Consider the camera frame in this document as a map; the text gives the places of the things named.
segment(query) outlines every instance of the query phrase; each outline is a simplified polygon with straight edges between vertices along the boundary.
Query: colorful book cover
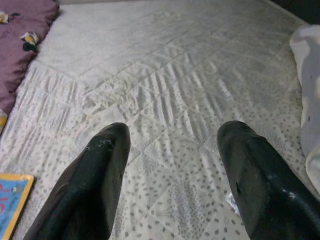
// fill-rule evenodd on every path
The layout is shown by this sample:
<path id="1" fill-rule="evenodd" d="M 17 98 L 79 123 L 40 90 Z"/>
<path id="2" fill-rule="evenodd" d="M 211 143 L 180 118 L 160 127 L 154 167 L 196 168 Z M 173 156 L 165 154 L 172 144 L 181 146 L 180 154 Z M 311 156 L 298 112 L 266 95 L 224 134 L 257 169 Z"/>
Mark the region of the colorful book cover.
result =
<path id="1" fill-rule="evenodd" d="M 9 240 L 26 203 L 34 177 L 0 173 L 0 239 Z"/>

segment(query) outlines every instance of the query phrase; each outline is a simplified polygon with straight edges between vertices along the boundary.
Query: quilted mattress cover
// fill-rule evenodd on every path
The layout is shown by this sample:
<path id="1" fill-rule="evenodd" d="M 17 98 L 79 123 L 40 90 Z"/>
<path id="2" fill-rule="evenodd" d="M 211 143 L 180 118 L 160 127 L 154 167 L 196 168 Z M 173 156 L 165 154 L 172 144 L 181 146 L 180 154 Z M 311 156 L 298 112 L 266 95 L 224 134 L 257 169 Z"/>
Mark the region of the quilted mattress cover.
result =
<path id="1" fill-rule="evenodd" d="M 216 133 L 248 123 L 310 186 L 289 47 L 301 24 L 262 0 L 62 5 L 0 139 L 0 171 L 37 178 L 13 239 L 90 138 L 124 122 L 132 147 L 112 240 L 247 240 Z"/>

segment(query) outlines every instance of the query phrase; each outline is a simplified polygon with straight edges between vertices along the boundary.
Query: white mattress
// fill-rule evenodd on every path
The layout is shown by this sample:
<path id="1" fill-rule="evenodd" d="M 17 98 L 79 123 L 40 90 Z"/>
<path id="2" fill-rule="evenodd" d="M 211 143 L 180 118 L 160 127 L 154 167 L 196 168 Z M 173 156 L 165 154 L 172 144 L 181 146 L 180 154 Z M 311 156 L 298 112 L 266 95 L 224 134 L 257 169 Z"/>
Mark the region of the white mattress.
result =
<path id="1" fill-rule="evenodd" d="M 248 123 L 309 184 L 289 48 L 300 24 L 262 0 L 61 6 L 0 140 L 0 171 L 37 178 L 13 239 L 90 138 L 124 122 L 132 147 L 112 240 L 247 240 L 216 133 Z"/>

